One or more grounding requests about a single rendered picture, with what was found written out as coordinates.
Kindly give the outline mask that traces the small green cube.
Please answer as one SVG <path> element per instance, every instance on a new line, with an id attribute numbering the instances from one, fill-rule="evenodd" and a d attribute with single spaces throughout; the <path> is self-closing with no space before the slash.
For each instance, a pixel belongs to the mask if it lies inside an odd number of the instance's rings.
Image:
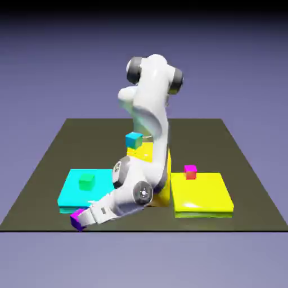
<path id="1" fill-rule="evenodd" d="M 79 189 L 82 191 L 92 191 L 95 185 L 95 175 L 91 173 L 84 173 L 79 177 Z"/>

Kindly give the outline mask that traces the large cyan box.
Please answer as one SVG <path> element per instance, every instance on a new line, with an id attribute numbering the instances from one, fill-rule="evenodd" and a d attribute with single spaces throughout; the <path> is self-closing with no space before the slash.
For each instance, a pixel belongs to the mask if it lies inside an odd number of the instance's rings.
<path id="1" fill-rule="evenodd" d="M 79 189 L 79 177 L 84 173 L 94 174 L 95 184 L 92 191 Z M 59 212 L 71 214 L 78 209 L 86 209 L 113 189 L 111 169 L 70 169 L 57 199 Z"/>

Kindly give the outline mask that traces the tall large yellow box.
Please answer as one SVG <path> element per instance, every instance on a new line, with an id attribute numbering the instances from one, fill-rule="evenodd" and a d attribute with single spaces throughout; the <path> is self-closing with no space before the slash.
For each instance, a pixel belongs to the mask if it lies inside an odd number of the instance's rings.
<path id="1" fill-rule="evenodd" d="M 127 148 L 127 156 L 132 156 L 147 162 L 152 161 L 153 156 L 153 143 L 144 142 L 139 148 L 132 149 Z M 153 207 L 166 207 L 170 202 L 170 177 L 171 177 L 171 155 L 168 150 L 167 155 L 167 168 L 166 168 L 166 183 L 162 186 L 162 189 L 158 193 L 154 193 L 153 200 L 149 206 Z"/>

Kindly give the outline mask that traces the small red cube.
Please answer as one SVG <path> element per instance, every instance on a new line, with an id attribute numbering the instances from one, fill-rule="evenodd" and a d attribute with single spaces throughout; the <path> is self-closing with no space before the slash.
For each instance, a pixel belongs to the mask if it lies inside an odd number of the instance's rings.
<path id="1" fill-rule="evenodd" d="M 193 180 L 197 177 L 197 167 L 195 165 L 185 165 L 184 173 L 187 180 Z"/>

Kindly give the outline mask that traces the small blue cube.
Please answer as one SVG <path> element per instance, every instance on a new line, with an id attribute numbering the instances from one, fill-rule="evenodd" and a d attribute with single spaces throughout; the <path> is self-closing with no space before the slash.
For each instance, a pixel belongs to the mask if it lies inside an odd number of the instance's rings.
<path id="1" fill-rule="evenodd" d="M 125 136 L 125 145 L 130 149 L 138 149 L 142 145 L 143 134 L 138 132 L 130 132 Z"/>

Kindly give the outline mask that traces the flat large yellow box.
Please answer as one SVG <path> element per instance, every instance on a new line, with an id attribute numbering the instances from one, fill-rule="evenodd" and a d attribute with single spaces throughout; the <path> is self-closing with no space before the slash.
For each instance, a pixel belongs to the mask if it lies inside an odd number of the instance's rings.
<path id="1" fill-rule="evenodd" d="M 176 218 L 230 218 L 234 204 L 220 173 L 198 173 L 186 179 L 172 173 L 171 188 Z"/>

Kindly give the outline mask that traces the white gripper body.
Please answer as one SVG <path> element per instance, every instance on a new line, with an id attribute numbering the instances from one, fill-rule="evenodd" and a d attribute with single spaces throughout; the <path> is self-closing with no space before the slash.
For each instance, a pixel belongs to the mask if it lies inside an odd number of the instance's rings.
<path id="1" fill-rule="evenodd" d="M 92 224 L 100 224 L 99 207 L 91 205 L 78 215 L 78 222 L 81 226 L 89 226 Z"/>

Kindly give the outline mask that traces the small purple cube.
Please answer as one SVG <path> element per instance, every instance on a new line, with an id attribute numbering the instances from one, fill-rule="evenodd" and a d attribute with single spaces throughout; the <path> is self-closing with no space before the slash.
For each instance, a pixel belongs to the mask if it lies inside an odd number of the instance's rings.
<path id="1" fill-rule="evenodd" d="M 84 209 L 78 209 L 72 214 L 70 214 L 71 225 L 79 232 L 82 232 L 84 229 L 86 229 L 86 226 L 81 225 L 78 221 L 78 216 L 82 212 L 84 212 Z"/>

